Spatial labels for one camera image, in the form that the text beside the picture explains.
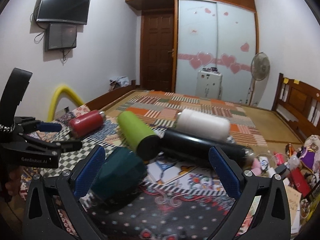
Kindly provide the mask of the plush toy purple dress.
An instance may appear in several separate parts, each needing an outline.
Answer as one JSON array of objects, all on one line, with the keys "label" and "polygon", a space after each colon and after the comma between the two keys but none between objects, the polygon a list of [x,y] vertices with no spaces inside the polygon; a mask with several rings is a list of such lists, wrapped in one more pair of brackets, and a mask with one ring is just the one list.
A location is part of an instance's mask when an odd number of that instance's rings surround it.
[{"label": "plush toy purple dress", "polygon": [[314,173],[319,172],[319,135],[311,135],[300,151],[300,160]]}]

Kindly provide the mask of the small wall monitor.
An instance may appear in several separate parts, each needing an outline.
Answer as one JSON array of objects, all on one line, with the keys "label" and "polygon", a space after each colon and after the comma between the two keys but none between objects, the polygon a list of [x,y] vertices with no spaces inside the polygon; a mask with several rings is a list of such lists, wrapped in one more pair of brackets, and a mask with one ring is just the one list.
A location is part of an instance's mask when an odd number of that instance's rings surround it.
[{"label": "small wall monitor", "polygon": [[76,25],[50,23],[45,32],[44,51],[75,48],[77,34]]}]

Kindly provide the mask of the wall-mounted black television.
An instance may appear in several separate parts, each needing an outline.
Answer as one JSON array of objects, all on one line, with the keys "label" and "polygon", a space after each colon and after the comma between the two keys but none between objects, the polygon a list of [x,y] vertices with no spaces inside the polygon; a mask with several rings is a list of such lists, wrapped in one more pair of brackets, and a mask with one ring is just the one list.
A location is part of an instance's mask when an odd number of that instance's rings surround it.
[{"label": "wall-mounted black television", "polygon": [[86,25],[91,0],[41,0],[37,22]]}]

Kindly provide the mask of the red tumbler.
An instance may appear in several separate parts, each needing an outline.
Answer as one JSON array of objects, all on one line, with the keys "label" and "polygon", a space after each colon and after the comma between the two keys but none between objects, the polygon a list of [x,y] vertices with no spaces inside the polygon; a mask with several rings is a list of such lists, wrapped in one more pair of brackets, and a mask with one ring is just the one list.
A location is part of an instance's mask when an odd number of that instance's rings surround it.
[{"label": "red tumbler", "polygon": [[68,126],[71,135],[79,139],[101,128],[105,120],[106,116],[103,111],[94,110],[72,119]]}]

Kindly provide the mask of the dark green faceted cup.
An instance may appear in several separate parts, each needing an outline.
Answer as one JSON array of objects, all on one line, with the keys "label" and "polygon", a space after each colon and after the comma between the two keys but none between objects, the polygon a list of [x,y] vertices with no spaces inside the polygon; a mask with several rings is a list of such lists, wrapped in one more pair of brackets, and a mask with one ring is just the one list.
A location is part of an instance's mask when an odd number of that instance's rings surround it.
[{"label": "dark green faceted cup", "polygon": [[129,204],[147,175],[144,161],[125,147],[116,147],[106,158],[91,186],[103,208],[113,213]]}]

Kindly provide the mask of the standing electric fan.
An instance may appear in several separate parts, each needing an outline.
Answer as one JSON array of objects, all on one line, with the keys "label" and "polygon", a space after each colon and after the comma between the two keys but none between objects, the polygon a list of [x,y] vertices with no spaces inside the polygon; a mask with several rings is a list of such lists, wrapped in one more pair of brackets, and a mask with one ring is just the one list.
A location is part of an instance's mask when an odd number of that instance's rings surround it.
[{"label": "standing electric fan", "polygon": [[255,83],[257,81],[263,81],[268,77],[270,73],[270,61],[268,56],[264,52],[257,53],[251,62],[251,84],[248,89],[246,104],[250,105],[253,99]]}]

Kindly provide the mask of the white tumbler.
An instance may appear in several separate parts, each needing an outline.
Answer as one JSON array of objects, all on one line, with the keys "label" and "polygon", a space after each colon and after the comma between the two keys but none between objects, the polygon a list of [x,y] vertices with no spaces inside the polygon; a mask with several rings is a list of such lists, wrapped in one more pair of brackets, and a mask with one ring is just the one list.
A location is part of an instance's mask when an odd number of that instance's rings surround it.
[{"label": "white tumbler", "polygon": [[226,118],[184,109],[178,115],[175,127],[181,132],[202,138],[226,141],[231,124]]}]

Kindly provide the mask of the wooden headboard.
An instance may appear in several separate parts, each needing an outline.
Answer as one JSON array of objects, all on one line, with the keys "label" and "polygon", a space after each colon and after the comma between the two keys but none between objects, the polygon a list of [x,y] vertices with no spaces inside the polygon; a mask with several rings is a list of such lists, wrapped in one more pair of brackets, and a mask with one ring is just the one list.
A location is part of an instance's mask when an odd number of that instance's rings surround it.
[{"label": "wooden headboard", "polygon": [[300,140],[319,135],[319,89],[280,73],[272,111]]}]

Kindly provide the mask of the wooden bed footboard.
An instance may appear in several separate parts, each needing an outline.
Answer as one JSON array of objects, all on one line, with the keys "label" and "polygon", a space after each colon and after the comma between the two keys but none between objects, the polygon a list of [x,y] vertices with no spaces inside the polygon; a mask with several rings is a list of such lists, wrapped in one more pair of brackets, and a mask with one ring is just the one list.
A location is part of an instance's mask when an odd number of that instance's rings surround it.
[{"label": "wooden bed footboard", "polygon": [[116,88],[110,92],[101,95],[90,102],[85,103],[85,105],[91,110],[100,110],[110,103],[114,103],[116,100],[124,96],[125,94],[135,90],[136,81],[132,80],[129,86]]}]

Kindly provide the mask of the glass sliding wardrobe with hearts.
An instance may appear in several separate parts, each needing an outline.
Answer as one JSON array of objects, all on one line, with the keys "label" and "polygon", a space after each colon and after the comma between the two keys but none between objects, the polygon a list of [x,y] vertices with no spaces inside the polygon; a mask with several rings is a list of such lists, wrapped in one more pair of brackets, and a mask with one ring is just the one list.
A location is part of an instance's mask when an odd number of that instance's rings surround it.
[{"label": "glass sliding wardrobe with hearts", "polygon": [[246,104],[256,53],[255,13],[208,0],[177,2],[176,93],[196,96],[198,72],[219,72],[219,99]]}]

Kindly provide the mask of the lime green tumbler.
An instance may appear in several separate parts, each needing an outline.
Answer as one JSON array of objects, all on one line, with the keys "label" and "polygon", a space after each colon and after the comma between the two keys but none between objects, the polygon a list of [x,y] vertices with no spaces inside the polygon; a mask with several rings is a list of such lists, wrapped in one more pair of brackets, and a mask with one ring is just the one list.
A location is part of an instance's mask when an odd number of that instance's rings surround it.
[{"label": "lime green tumbler", "polygon": [[156,158],[162,151],[161,138],[133,112],[122,112],[117,122],[130,149],[143,161]]}]

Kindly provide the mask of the red box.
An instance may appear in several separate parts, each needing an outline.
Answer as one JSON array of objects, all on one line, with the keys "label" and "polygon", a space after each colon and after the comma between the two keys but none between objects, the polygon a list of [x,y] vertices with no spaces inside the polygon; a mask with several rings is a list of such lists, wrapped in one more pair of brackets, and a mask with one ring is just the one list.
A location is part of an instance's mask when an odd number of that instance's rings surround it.
[{"label": "red box", "polygon": [[303,197],[306,197],[310,193],[310,186],[308,185],[299,168],[290,170],[289,178],[293,182],[296,190],[300,192]]}]

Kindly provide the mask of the yellow foam tube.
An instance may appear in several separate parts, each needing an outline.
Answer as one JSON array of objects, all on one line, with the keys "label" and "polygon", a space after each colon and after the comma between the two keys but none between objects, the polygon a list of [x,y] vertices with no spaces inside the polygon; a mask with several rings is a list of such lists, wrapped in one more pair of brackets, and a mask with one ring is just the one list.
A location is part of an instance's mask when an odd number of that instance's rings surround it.
[{"label": "yellow foam tube", "polygon": [[52,96],[52,99],[50,101],[48,115],[47,115],[48,122],[54,120],[56,108],[62,98],[67,98],[69,101],[71,101],[74,105],[78,107],[84,104],[84,101],[80,98],[80,96],[78,96],[78,94],[75,93],[74,90],[72,90],[67,85],[60,85],[55,90]]}]

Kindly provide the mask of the white small cabinet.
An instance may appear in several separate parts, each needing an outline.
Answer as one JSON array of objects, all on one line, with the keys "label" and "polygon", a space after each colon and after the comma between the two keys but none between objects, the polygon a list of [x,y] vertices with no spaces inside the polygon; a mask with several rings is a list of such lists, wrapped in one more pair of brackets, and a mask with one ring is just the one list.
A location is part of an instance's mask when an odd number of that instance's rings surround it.
[{"label": "white small cabinet", "polygon": [[201,70],[197,75],[195,95],[199,98],[219,99],[221,97],[222,74]]}]

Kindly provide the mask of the patchwork striped blanket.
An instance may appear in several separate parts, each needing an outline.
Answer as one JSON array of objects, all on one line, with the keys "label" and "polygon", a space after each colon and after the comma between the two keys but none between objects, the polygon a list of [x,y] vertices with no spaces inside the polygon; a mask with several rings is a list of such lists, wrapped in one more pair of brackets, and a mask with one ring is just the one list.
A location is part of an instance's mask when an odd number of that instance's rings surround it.
[{"label": "patchwork striped blanket", "polygon": [[237,144],[267,145],[244,107],[236,103],[171,92],[135,90],[113,107],[105,109],[107,117],[113,121],[124,111],[132,112],[151,128],[160,131],[175,127],[177,120],[188,128],[204,128],[211,124],[216,133],[231,136]]}]

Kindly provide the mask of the brown wooden door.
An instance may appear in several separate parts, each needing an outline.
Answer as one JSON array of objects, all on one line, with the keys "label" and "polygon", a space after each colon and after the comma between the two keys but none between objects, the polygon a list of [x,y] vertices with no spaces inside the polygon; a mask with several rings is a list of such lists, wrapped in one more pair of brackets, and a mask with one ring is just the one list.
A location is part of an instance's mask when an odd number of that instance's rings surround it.
[{"label": "brown wooden door", "polygon": [[144,11],[140,38],[140,85],[172,91],[174,12]]}]

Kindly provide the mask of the pile of clothes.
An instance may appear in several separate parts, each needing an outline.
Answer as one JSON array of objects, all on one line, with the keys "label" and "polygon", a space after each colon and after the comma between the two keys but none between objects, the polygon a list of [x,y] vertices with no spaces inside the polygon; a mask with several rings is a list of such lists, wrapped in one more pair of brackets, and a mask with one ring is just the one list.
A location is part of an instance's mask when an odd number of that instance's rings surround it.
[{"label": "pile of clothes", "polygon": [[131,84],[131,81],[127,76],[118,76],[110,79],[109,92],[117,88],[127,87]]}]

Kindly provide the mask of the black cylindrical bottle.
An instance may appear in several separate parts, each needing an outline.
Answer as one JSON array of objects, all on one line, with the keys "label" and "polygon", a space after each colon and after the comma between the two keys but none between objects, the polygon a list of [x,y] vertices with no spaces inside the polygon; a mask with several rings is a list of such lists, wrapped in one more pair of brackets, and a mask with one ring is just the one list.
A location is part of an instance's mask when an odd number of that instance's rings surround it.
[{"label": "black cylindrical bottle", "polygon": [[205,139],[174,128],[164,132],[161,146],[165,156],[201,167],[210,167],[209,150],[214,146],[221,148],[241,168],[250,167],[254,160],[254,152],[250,147]]}]

